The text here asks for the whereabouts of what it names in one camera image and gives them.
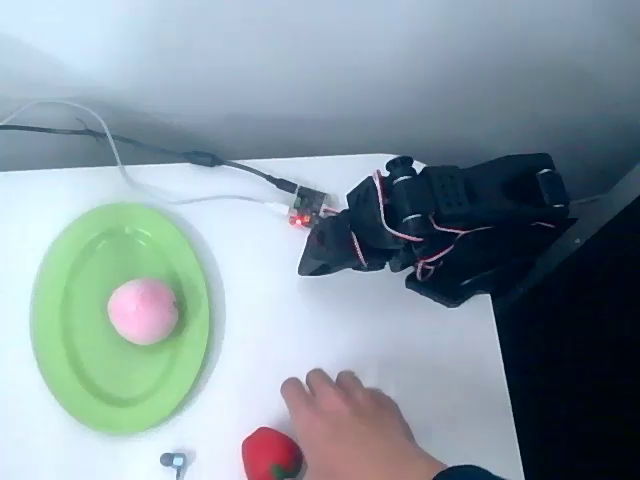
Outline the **bare person hand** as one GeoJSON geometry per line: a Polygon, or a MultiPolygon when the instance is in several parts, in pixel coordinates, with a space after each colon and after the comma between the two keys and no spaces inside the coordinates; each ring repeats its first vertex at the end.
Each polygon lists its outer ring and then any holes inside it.
{"type": "Polygon", "coordinates": [[[398,405],[354,372],[322,369],[281,386],[307,479],[432,479],[447,465],[415,441],[398,405]]]}

